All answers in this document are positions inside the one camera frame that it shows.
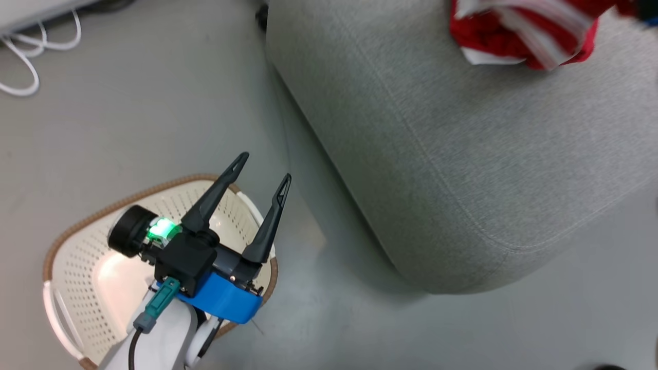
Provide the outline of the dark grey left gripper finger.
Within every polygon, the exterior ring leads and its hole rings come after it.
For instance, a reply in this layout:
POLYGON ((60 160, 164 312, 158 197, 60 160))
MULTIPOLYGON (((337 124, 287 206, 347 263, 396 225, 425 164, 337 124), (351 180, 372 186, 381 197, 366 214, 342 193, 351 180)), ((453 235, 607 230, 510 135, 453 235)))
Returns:
POLYGON ((253 241, 242 252, 242 258, 247 262, 266 263, 269 260, 291 182, 292 177, 287 173, 277 188, 277 191, 275 191, 272 197, 271 207, 263 222, 261 222, 253 241))
POLYGON ((220 204, 226 190, 238 179, 249 155, 248 152, 239 154, 200 199, 191 206, 190 210, 181 218, 181 226, 184 230, 195 234, 209 229, 211 216, 220 204))

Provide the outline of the grey fabric sofa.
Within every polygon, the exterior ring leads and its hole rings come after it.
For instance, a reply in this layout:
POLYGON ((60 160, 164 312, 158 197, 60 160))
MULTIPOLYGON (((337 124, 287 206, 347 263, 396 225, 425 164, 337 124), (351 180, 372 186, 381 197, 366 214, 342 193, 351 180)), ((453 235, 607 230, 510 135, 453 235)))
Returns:
POLYGON ((270 0, 266 49, 396 269, 429 293, 531 274, 658 184, 658 36, 470 65, 449 0, 270 0))

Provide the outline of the grey partition base rail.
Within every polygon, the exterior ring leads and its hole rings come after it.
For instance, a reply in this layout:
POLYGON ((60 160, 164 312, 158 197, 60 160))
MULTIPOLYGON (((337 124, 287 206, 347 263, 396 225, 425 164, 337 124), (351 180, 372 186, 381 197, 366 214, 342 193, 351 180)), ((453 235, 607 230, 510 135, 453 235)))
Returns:
POLYGON ((99 0, 0 0, 0 33, 31 26, 99 0))

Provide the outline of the white perforated laundry basket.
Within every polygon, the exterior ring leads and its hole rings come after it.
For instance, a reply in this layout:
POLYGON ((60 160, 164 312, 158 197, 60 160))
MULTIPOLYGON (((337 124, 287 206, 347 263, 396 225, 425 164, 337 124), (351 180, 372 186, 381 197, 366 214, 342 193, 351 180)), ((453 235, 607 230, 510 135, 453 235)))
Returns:
MULTIPOLYGON (((154 283, 153 266, 109 248, 112 225, 133 205, 179 223, 216 179, 215 175, 193 175, 149 188, 89 216, 52 244, 43 267, 43 304, 57 339, 84 370, 97 370, 113 346, 127 337, 154 283)), ((211 218, 211 229, 222 244, 242 251, 263 218, 251 199, 231 185, 211 218)), ((272 249, 270 262, 255 281, 266 288, 263 305, 275 290, 277 278, 278 262, 272 249)), ((214 339, 237 326, 223 322, 214 339)))

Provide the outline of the red and white garment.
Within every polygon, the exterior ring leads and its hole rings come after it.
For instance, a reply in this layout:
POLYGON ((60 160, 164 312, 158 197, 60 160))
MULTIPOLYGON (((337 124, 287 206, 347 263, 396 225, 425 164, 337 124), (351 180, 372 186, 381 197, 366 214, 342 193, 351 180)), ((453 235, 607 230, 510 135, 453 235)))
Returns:
POLYGON ((639 19, 640 0, 452 0, 450 32, 473 65, 553 70, 591 56, 611 9, 639 19))

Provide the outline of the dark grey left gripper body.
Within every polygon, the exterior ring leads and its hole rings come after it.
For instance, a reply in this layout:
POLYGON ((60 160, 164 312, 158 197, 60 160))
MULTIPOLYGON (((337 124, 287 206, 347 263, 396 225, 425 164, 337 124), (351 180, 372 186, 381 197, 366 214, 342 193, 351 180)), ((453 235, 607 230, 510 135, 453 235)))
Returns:
POLYGON ((228 246, 218 245, 214 250, 216 251, 216 258, 212 263, 214 272, 247 292, 254 295, 264 294, 265 286, 257 284, 255 280, 269 258, 265 258, 261 263, 253 263, 245 260, 241 253, 228 246))

